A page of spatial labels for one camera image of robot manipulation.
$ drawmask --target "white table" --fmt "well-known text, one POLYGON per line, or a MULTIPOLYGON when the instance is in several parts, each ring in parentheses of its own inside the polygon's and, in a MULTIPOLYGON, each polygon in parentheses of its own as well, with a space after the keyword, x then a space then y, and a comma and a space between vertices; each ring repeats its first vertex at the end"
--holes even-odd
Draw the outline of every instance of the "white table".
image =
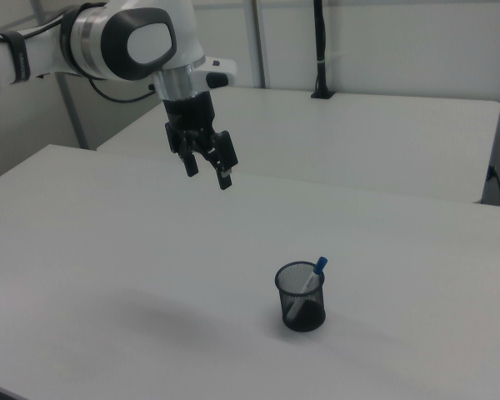
POLYGON ((0 387, 43 399, 500 399, 500 208, 47 147, 0 177, 0 387), (275 272, 330 260, 327 320, 275 272))
MULTIPOLYGON (((482 198, 497 102, 226 87, 212 91, 235 172, 474 203, 482 198)), ((163 105, 98 151, 175 158, 163 105)), ((202 162, 202 169, 210 168, 202 162)))

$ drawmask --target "blue pen cap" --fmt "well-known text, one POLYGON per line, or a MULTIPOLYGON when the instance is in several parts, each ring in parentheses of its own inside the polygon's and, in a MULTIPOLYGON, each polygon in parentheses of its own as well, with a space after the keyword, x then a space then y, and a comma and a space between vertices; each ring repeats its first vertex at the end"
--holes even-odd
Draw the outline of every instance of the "blue pen cap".
POLYGON ((316 275, 320 275, 323 273, 324 267, 326 267, 326 264, 328 263, 328 259, 325 257, 320 257, 317 261, 317 264, 315 264, 315 268, 313 269, 313 273, 316 275))

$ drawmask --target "white wall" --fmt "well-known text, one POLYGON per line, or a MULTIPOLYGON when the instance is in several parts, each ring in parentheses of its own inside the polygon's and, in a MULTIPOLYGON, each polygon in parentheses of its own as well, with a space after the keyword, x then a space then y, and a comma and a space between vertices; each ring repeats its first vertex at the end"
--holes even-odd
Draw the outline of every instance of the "white wall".
MULTIPOLYGON (((41 0, 46 13, 54 13, 84 0, 41 0)), ((207 55, 237 62, 237 85, 254 86, 253 60, 247 36, 247 16, 243 0, 195 0, 198 37, 207 55)), ((100 88, 116 98, 134 98, 148 90, 151 79, 141 82, 101 82, 100 88)), ((67 77, 72 99, 90 148, 97 148, 127 125, 160 103, 157 96, 133 104, 111 103, 99 97, 80 77, 67 77)), ((159 127, 159 134, 166 135, 159 127)))
MULTIPOLYGON (((28 1, 0 0, 0 27, 32 14, 28 1)), ((34 25, 31 19, 12 28, 34 25)), ((0 175, 50 143, 78 145, 55 78, 5 88, 0 95, 0 175)))
MULTIPOLYGON (((325 9, 331 88, 500 102, 500 2, 359 3, 333 2, 348 5, 325 9)), ((262 1, 270 88, 313 90, 312 4, 262 1)), ((492 162, 500 174, 500 123, 492 162)), ((494 182, 487 185, 485 199, 498 203, 494 182)))

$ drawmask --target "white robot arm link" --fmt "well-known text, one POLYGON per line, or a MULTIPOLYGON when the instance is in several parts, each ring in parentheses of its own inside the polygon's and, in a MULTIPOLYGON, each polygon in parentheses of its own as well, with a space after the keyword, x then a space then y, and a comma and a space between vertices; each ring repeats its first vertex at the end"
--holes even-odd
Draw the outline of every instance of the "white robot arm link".
POLYGON ((187 175, 193 153, 216 169, 222 189, 238 163, 229 133, 214 132, 209 91, 233 85, 235 62, 206 57, 190 0, 111 0, 70 7, 41 27, 0 33, 0 89, 48 73, 91 80, 152 77, 169 123, 168 140, 187 175))

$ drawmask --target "white desk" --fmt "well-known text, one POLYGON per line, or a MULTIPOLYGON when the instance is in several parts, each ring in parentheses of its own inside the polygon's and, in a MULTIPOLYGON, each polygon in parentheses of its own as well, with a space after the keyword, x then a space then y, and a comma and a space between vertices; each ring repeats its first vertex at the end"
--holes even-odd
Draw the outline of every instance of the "white desk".
MULTIPOLYGON (((237 172, 474 203, 482 198, 500 104, 226 87, 212 91, 237 172)), ((175 158, 163 105, 98 151, 175 158)), ((202 169, 211 168, 205 162, 202 169)))
POLYGON ((0 177, 0 387, 43 399, 500 399, 500 208, 48 147, 0 177), (330 260, 327 320, 275 272, 330 260))

